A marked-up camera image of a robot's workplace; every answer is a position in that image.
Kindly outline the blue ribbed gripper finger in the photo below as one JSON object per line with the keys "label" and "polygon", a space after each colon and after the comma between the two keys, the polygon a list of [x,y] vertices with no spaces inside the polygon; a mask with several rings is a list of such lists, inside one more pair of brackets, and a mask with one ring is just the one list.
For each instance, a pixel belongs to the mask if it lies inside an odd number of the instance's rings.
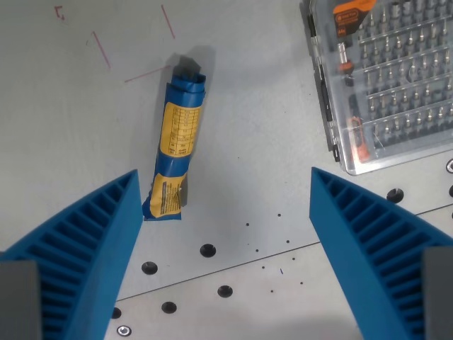
{"label": "blue ribbed gripper finger", "polygon": [[422,253],[452,238],[387,199],[313,167],[309,219],[364,339],[424,339]]}
{"label": "blue ribbed gripper finger", "polygon": [[44,339],[103,339],[142,225],[137,170],[84,196],[17,241],[1,262],[38,267]]}

